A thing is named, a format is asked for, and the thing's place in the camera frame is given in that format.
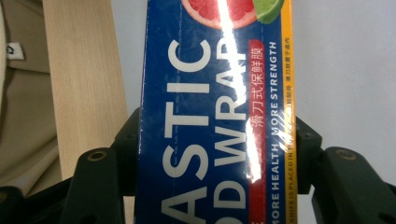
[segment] plastic food wrap box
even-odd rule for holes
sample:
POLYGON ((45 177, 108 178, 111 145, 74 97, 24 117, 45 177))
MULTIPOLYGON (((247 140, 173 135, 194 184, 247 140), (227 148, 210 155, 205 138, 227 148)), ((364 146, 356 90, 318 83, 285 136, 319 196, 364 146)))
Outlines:
POLYGON ((291 1, 262 2, 148 1, 135 223, 297 223, 291 1))

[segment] wooden board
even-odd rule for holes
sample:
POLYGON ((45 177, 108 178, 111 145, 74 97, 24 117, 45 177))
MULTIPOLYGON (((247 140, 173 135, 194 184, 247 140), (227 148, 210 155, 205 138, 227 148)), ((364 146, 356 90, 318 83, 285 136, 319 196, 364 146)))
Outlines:
MULTIPOLYGON (((109 147, 127 120, 110 0, 44 0, 63 178, 87 150, 109 147)), ((133 202, 126 202, 132 223, 133 202)))

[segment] grapefruit image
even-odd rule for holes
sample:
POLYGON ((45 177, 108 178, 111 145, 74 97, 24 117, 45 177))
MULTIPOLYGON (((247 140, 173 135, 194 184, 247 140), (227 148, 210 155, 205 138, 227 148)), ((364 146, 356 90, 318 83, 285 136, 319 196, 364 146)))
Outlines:
POLYGON ((201 24, 221 29, 219 2, 227 5, 233 29, 245 27, 255 20, 271 23, 279 15, 284 0, 181 0, 187 12, 201 24))

